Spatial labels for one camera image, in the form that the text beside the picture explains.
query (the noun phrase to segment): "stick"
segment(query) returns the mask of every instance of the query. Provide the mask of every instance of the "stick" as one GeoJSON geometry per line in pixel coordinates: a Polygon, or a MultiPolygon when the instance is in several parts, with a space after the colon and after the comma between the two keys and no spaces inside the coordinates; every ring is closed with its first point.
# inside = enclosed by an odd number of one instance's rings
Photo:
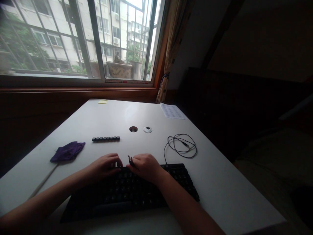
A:
{"type": "Polygon", "coordinates": [[[57,163],[55,165],[55,167],[49,172],[49,174],[47,174],[47,176],[41,181],[41,183],[38,185],[38,187],[35,189],[35,191],[31,194],[31,196],[28,198],[28,200],[31,199],[32,197],[36,196],[36,194],[43,187],[43,185],[45,184],[47,179],[49,179],[50,175],[54,172],[54,170],[57,168],[58,165],[59,165],[59,163],[57,163]]]}

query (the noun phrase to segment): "hand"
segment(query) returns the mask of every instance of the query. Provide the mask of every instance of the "hand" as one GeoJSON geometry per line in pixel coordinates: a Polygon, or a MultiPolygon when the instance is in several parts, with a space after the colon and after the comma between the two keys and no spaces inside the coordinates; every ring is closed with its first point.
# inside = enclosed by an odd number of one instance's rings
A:
{"type": "Polygon", "coordinates": [[[121,169],[116,168],[115,165],[122,167],[123,163],[117,153],[109,153],[98,158],[89,166],[79,171],[79,173],[87,183],[94,183],[121,171],[121,169]]]}
{"type": "Polygon", "coordinates": [[[127,164],[126,166],[136,175],[155,184],[156,186],[162,181],[163,177],[168,174],[157,160],[151,154],[139,154],[133,157],[133,163],[136,168],[127,164]]]}

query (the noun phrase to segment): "purple cloth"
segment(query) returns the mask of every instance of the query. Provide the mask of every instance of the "purple cloth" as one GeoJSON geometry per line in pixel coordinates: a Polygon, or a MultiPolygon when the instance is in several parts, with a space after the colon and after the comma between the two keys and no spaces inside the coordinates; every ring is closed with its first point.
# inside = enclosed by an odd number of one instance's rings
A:
{"type": "Polygon", "coordinates": [[[74,160],[84,148],[85,142],[78,143],[73,141],[63,147],[59,147],[55,155],[50,159],[51,162],[62,162],[74,160]]]}

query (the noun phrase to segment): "forearm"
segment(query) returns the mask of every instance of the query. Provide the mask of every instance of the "forearm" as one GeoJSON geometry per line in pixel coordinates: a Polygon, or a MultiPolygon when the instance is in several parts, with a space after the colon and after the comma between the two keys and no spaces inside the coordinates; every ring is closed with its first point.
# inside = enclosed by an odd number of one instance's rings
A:
{"type": "Polygon", "coordinates": [[[85,184],[82,171],[70,175],[1,217],[0,231],[31,231],[85,184]]]}
{"type": "Polygon", "coordinates": [[[224,234],[223,230],[200,204],[169,174],[162,176],[162,180],[157,184],[157,187],[184,234],[224,234]]]}

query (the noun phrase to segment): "black keyboard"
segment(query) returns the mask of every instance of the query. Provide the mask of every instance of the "black keyboard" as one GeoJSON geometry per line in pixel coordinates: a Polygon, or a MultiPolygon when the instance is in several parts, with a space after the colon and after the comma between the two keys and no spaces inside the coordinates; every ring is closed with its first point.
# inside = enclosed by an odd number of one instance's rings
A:
{"type": "MultiPolygon", "coordinates": [[[[161,166],[196,201],[200,201],[184,164],[161,166]]],[[[75,192],[66,206],[61,223],[166,206],[156,186],[138,177],[127,167],[122,167],[120,173],[75,192]]]]}

